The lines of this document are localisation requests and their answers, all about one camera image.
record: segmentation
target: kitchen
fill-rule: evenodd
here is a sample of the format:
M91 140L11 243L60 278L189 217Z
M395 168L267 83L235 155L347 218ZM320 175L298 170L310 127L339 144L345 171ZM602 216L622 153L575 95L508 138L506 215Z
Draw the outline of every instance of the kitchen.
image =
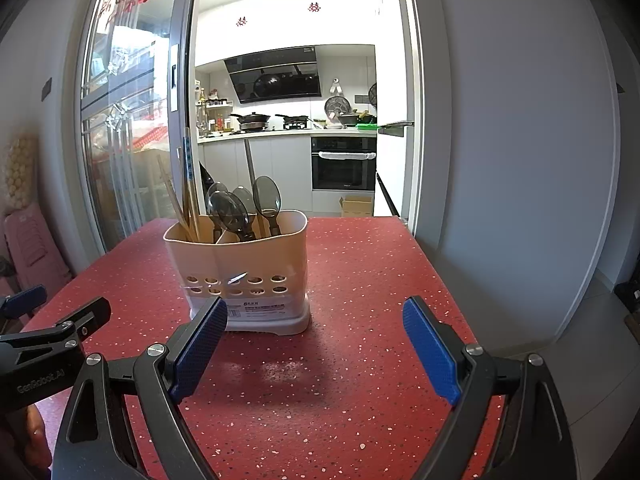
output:
M283 209L407 217L413 89L388 7L399 14L400 0L199 0L189 97L202 176L250 187L248 144ZM356 14L361 25L335 26Z

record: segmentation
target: beige plastic utensil holder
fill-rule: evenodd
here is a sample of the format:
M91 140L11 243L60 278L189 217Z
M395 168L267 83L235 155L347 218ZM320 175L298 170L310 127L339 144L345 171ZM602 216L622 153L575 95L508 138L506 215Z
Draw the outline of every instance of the beige plastic utensil holder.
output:
M229 331L278 335L303 332L310 319L306 297L306 215L300 211L281 211L278 215L281 236L239 242L235 234L224 231L215 244L209 217L198 219L205 243L186 241L185 231L178 223L164 234L191 307L191 319L201 307L220 297L228 307ZM253 225L257 236L258 220L269 233L268 222L258 217ZM238 282L228 284L245 272L246 276Z

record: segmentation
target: oven door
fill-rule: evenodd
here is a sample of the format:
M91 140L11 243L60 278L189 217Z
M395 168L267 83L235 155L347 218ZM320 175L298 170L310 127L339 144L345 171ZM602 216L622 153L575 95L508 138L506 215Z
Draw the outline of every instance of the oven door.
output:
M314 190L374 191L376 154L315 152L311 154Z

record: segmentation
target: table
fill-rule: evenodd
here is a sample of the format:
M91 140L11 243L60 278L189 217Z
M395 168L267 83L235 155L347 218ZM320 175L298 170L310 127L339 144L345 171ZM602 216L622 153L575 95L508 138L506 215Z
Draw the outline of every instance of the table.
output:
M28 324L51 326L95 296L111 320L84 343L108 359L164 342L189 307L154 220L69 283ZM434 393L402 327L402 303L422 296L460 337L462 314L397 218L311 218L312 323L296 336L227 333L180 410L224 480L409 479L449 405ZM39 404L52 449L68 391ZM137 398L127 397L148 472L165 478ZM481 473L495 436L494 403L466 478Z

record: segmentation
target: red speckled tabletop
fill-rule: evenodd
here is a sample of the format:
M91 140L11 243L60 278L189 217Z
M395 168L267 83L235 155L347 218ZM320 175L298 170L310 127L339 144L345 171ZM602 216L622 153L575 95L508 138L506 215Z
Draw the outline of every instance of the red speckled tabletop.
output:
M107 359L138 355L189 320L155 220L69 283L28 324L51 326L95 296L110 322L84 343ZM222 479L410 479L449 413L402 327L422 296L460 337L473 335L414 238L396 218L312 218L312 322L295 336L227 333L180 410ZM68 393L39 404L52 448ZM127 397L146 468L165 478L136 398ZM465 477L481 473L495 403Z

